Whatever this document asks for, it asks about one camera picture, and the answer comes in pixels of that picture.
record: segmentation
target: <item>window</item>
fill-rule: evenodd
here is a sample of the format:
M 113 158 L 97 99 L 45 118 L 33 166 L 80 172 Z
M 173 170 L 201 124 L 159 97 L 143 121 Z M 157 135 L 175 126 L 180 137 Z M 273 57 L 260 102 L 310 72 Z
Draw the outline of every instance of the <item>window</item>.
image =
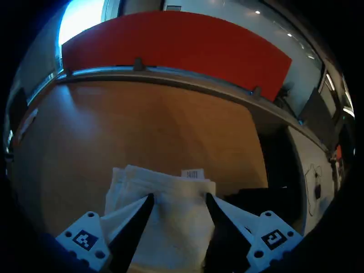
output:
M 59 46 L 69 39 L 101 23 L 105 0 L 73 0 L 63 15 L 58 38 Z

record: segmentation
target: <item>wooden table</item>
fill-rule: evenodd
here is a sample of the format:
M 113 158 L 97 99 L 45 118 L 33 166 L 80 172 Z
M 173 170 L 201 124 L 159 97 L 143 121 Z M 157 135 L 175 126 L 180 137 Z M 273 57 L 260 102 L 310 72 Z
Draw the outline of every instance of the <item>wooden table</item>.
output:
M 203 168 L 223 196 L 267 187 L 249 111 L 214 96 L 137 82 L 55 86 L 15 148 L 13 181 L 34 224 L 58 235 L 103 214 L 113 167 L 171 175 Z

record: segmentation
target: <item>cable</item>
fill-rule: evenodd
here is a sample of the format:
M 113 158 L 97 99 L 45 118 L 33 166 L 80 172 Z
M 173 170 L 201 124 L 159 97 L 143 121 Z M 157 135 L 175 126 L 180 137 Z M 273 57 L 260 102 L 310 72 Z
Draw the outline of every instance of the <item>cable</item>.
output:
M 309 173 L 309 171 L 313 168 L 313 171 L 315 172 L 315 185 L 320 184 L 321 185 L 321 176 L 322 176 L 322 168 L 320 165 L 318 165 L 317 167 L 315 167 L 315 165 L 312 163 L 310 165 L 310 168 L 308 168 L 307 172 L 304 175 L 304 180 L 305 180 L 305 184 L 306 184 L 306 192 L 307 192 L 307 202 L 308 202 L 308 212 L 311 215 L 311 217 L 313 217 L 313 214 L 311 213 L 311 203 L 310 203 L 310 199 L 308 197 L 308 187 L 307 187 L 307 174 Z

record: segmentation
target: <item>white fabric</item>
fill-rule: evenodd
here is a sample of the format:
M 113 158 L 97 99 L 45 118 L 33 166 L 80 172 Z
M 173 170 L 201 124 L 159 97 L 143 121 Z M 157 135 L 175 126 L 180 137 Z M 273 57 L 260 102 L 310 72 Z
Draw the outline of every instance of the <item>white fabric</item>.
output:
M 131 268 L 199 272 L 214 228 L 203 197 L 206 192 L 216 192 L 215 183 L 208 179 L 174 177 L 130 165 L 114 168 L 101 218 L 105 237 L 127 220 L 125 210 L 137 210 L 137 202 L 154 193 L 155 204 Z

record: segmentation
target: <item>ceiling light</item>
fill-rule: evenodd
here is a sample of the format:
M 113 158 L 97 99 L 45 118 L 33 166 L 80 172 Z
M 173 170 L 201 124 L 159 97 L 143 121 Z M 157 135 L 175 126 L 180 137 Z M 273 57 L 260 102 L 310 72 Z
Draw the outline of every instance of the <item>ceiling light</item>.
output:
M 353 111 L 351 111 L 351 110 L 350 110 L 350 109 L 348 109 L 347 107 L 344 107 L 344 108 L 343 108 L 343 110 L 344 110 L 344 112 L 347 112 L 348 114 L 352 115 L 352 116 L 353 116 L 353 118 L 355 118 L 355 115 L 354 115 L 354 112 L 353 112 Z
M 329 80 L 329 82 L 330 82 L 330 85 L 331 85 L 332 89 L 335 91 L 335 87 L 334 87 L 333 81 L 331 80 L 330 75 L 329 75 L 329 74 L 326 74 L 326 77 L 327 77 L 327 79 Z
M 352 109 L 352 110 L 354 110 L 353 102 L 351 101 L 351 97 L 350 97 L 349 92 L 345 91 L 345 95 L 346 95 L 346 97 L 348 98 L 348 101 L 349 101 L 349 104 L 350 104 L 350 106 L 351 106 L 351 109 Z

